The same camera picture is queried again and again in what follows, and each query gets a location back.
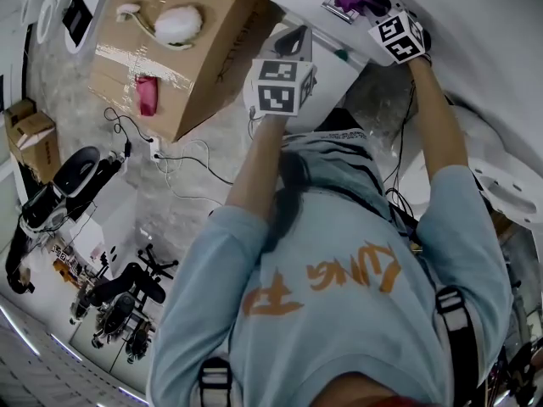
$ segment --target person's right arm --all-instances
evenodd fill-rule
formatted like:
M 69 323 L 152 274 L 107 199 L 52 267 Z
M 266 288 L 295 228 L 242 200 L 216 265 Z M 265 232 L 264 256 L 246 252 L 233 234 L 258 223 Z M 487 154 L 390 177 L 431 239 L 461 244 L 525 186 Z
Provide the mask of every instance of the person's right arm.
M 436 172 L 450 165 L 467 166 L 466 143 L 451 106 L 424 58 L 409 62 L 417 88 L 417 129 L 423 140 L 430 182 Z
M 494 226 L 471 170 L 464 136 L 425 59 L 409 66 L 417 88 L 418 131 L 431 182 L 428 210 L 417 228 L 424 258 L 444 285 L 459 287 L 476 309 L 483 333 L 481 365 L 490 370 L 511 314 L 509 278 Z

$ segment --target white cable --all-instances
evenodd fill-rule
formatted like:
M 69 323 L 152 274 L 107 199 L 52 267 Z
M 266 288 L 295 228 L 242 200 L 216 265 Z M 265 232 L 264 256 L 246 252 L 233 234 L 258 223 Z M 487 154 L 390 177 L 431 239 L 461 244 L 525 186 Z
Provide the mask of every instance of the white cable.
M 199 140 L 199 139 L 195 139 L 195 140 L 191 140 L 190 142 L 188 142 L 185 146 L 183 146 L 183 149 L 181 151 L 181 155 L 179 156 L 179 164 L 177 165 L 177 168 L 172 170 L 172 171 L 169 171 L 168 170 L 168 159 L 163 159 L 165 162 L 166 162 L 166 171 L 164 172 L 160 167 L 159 167 L 159 164 L 158 163 L 155 163 L 156 165 L 156 168 L 164 174 L 164 178 L 165 178 L 165 181 L 166 181 L 166 185 L 168 186 L 168 188 L 170 189 L 171 193 L 176 197 L 176 198 L 179 198 L 179 199 L 188 199 L 188 200 L 207 200 L 207 201 L 210 201 L 210 202 L 214 202 L 215 204 L 218 204 L 220 206 L 222 206 L 222 203 L 220 202 L 217 202 L 216 200 L 214 199 L 210 199 L 210 198 L 205 198 L 205 197 L 196 197 L 196 196 L 181 196 L 179 194 L 176 193 L 176 191 L 173 189 L 173 187 L 171 186 L 170 184 L 170 181 L 168 180 L 168 175 L 171 175 L 172 173 L 175 173 L 175 172 L 178 172 L 180 169 L 181 169 L 181 166 L 182 166 L 182 163 L 183 163 L 183 157 L 184 157 L 184 154 L 185 154 L 185 149 L 187 148 L 188 145 L 190 145 L 191 143 L 203 143 L 204 146 L 205 146 L 205 150 L 207 152 L 207 160 L 205 162 L 205 167 L 206 169 L 209 171 L 210 170 L 210 147 L 208 146 L 208 144 L 206 142 L 204 142 L 203 140 Z

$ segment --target person's left arm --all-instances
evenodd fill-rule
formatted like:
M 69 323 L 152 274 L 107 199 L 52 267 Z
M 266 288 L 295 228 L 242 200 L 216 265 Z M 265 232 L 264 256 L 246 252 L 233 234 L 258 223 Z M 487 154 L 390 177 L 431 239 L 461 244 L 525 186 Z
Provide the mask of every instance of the person's left arm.
M 286 120 L 270 118 L 255 139 L 227 198 L 176 273 L 153 341 L 148 401 L 189 405 L 205 359 L 235 321 L 247 281 L 267 238 Z

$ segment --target red cloth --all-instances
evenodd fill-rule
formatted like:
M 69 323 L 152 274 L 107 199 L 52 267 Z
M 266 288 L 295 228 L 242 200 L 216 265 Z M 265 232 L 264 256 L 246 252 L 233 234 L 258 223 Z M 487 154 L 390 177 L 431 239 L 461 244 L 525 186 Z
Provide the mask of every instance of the red cloth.
M 136 92 L 142 116 L 154 116 L 159 103 L 159 80 L 148 75 L 137 75 Z

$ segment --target gray floor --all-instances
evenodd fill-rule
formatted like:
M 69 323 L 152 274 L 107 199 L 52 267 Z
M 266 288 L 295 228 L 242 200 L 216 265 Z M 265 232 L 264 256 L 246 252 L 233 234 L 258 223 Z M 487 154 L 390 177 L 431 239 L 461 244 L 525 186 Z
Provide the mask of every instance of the gray floor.
M 65 48 L 64 35 L 57 35 L 41 46 L 37 46 L 34 39 L 31 42 L 28 95 L 56 121 L 62 160 L 87 145 L 98 147 L 103 155 L 109 150 L 120 151 L 124 146 L 124 136 L 114 134 L 113 125 L 104 119 L 108 104 L 91 94 L 87 87 L 94 44 L 93 40 L 89 41 L 74 56 Z M 385 69 L 370 65 L 347 96 L 345 107 L 374 135 L 372 148 L 383 173 L 388 174 L 395 166 L 390 143 L 406 111 L 410 82 L 405 67 Z M 244 107 L 238 100 L 179 142 L 166 144 L 163 150 L 180 154 L 188 141 L 204 140 L 210 147 L 211 169 L 232 181 L 249 147 L 247 122 Z M 124 122 L 124 127 L 134 145 L 124 178 L 138 190 L 136 243 L 143 247 L 151 236 L 159 256 L 181 260 L 210 211 L 218 205 L 174 196 L 164 175 L 149 159 L 148 144 L 138 138 L 130 122 Z M 206 158 L 199 143 L 188 146 L 185 154 L 203 161 Z M 171 161 L 169 168 L 175 168 L 176 163 Z M 224 201 L 228 191 L 228 186 L 189 161 L 170 175 L 170 182 L 179 195 Z

